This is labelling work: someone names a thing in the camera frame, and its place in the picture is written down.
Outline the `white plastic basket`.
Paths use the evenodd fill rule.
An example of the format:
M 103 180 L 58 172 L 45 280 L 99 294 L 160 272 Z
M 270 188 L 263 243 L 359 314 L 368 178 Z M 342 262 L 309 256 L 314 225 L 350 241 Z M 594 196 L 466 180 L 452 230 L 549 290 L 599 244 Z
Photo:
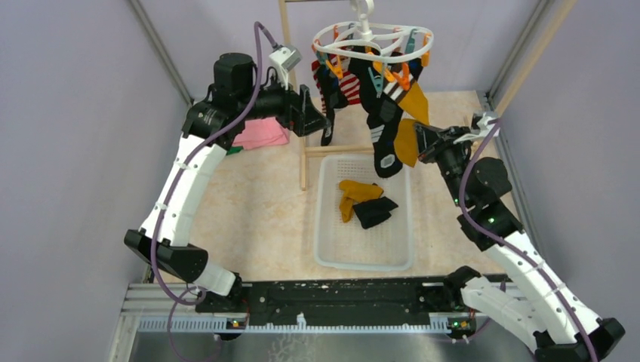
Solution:
M 331 268 L 410 268 L 414 235 L 409 169 L 380 178 L 372 155 L 325 157 L 318 178 L 313 253 L 319 265 Z

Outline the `red white striped sock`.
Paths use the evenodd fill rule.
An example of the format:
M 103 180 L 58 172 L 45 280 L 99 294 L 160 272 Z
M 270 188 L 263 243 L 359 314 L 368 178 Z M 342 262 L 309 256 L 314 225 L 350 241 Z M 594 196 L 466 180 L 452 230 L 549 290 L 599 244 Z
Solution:
M 349 105 L 348 106 L 361 103 L 362 101 L 360 99 L 360 81 L 359 81 L 359 79 L 354 74 L 352 74 L 349 70 L 343 70 L 343 77 L 342 78 L 338 78 L 338 79 L 339 79 L 339 82 L 340 82 L 340 88 L 341 88 L 342 92 L 345 94 L 346 98 L 349 101 Z

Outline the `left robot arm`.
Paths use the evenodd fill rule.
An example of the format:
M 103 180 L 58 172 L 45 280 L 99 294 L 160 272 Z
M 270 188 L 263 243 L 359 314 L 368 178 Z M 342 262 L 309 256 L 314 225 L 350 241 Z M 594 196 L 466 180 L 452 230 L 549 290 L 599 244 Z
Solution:
M 259 63 L 241 53 L 227 53 L 214 63 L 214 81 L 205 98 L 186 113 L 178 150 L 162 191 L 138 229 L 127 230 L 124 243 L 155 270 L 212 292 L 223 311 L 242 302 L 238 275 L 210 261 L 208 252 L 190 243 L 195 213 L 214 171 L 246 121 L 274 118 L 299 137 L 327 128 L 329 120 L 312 104 L 309 88 L 289 82 L 301 56 L 292 48 L 269 55 L 269 83 L 261 83 Z

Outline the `black sock with grey patches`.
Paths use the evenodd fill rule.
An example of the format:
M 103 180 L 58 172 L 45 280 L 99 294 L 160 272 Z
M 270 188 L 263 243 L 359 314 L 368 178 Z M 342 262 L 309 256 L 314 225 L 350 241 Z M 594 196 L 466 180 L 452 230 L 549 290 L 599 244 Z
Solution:
M 401 110 L 383 90 L 394 81 L 398 81 L 407 89 L 410 75 L 418 81 L 423 71 L 422 61 L 415 59 L 391 65 L 391 80 L 386 79 L 382 68 L 371 61 L 351 59 L 348 70 L 360 81 L 360 99 L 362 108 L 367 113 L 366 122 L 374 150 L 375 172 L 384 179 L 395 176 L 405 166 L 398 159 L 393 147 L 401 120 Z

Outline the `pink cloth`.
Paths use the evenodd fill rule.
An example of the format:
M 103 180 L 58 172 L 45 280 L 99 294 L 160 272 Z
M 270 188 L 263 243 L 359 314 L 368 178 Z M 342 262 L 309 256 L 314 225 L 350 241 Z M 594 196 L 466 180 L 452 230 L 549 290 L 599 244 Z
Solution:
M 245 129 L 235 137 L 234 147 L 244 150 L 267 146 L 283 146 L 290 142 L 290 131 L 282 127 L 275 117 L 245 122 Z

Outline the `green cloth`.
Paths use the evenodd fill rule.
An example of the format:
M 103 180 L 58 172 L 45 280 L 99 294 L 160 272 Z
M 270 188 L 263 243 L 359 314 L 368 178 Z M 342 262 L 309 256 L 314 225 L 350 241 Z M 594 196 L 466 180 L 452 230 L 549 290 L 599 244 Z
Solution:
M 245 148 L 243 146 L 232 146 L 227 152 L 227 155 L 235 155 L 242 152 Z

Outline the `yellow sock with brown stripes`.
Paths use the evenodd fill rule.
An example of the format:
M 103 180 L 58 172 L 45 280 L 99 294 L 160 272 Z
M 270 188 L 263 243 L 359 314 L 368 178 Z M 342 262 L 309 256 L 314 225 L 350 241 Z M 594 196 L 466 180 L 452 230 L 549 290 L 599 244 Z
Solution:
M 383 195 L 383 188 L 377 184 L 360 183 L 349 179 L 340 181 L 338 188 L 343 193 L 339 210 L 344 223 L 352 219 L 356 204 L 374 200 Z

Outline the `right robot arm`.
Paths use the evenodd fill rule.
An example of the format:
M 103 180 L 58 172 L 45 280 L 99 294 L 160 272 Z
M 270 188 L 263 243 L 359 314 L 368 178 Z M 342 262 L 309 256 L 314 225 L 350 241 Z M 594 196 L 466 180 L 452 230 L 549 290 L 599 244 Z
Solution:
M 416 123 L 412 131 L 419 160 L 438 166 L 460 208 L 464 235 L 504 269 L 522 294 L 511 296 L 463 266 L 446 277 L 444 304 L 453 311 L 467 307 L 486 314 L 538 361 L 604 360 L 624 337 L 624 327 L 585 305 L 532 244 L 523 224 L 502 202 L 512 189 L 503 161 L 473 152 L 468 127 Z

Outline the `black sock plain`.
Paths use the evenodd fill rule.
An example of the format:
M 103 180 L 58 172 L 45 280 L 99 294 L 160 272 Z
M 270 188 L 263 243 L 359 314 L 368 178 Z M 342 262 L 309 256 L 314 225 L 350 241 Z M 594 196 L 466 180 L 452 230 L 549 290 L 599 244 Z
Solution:
M 397 203 L 393 200 L 382 197 L 356 204 L 353 210 L 361 227 L 370 229 L 387 221 L 397 207 Z

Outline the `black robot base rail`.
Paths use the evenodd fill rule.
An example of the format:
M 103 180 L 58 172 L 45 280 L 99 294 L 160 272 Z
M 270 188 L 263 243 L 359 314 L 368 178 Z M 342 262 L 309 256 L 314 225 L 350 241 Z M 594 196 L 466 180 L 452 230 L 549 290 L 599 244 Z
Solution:
M 226 333 L 434 333 L 460 339 L 487 325 L 454 298 L 445 277 L 244 282 L 195 308 Z

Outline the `white round clip hanger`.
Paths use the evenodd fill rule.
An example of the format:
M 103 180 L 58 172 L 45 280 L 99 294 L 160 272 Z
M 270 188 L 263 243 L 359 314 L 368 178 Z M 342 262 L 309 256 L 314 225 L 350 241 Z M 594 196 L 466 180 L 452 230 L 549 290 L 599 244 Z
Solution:
M 374 23 L 373 1 L 351 1 L 355 19 L 334 23 L 312 38 L 314 51 L 386 65 L 407 63 L 429 55 L 435 33 L 423 26 Z

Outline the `wooden drying rack frame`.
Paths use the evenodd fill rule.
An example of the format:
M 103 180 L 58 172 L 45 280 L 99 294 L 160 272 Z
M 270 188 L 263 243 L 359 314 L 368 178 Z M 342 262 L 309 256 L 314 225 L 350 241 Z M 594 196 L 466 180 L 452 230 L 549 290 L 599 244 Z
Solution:
M 351 23 L 348 1 L 278 1 L 285 41 L 292 34 L 311 49 L 312 35 L 335 23 Z M 373 1 L 372 23 L 435 31 L 435 88 L 484 91 L 503 115 L 577 1 Z M 340 153 L 372 153 L 372 146 L 309 146 L 300 139 L 300 187 L 308 187 L 308 159 Z

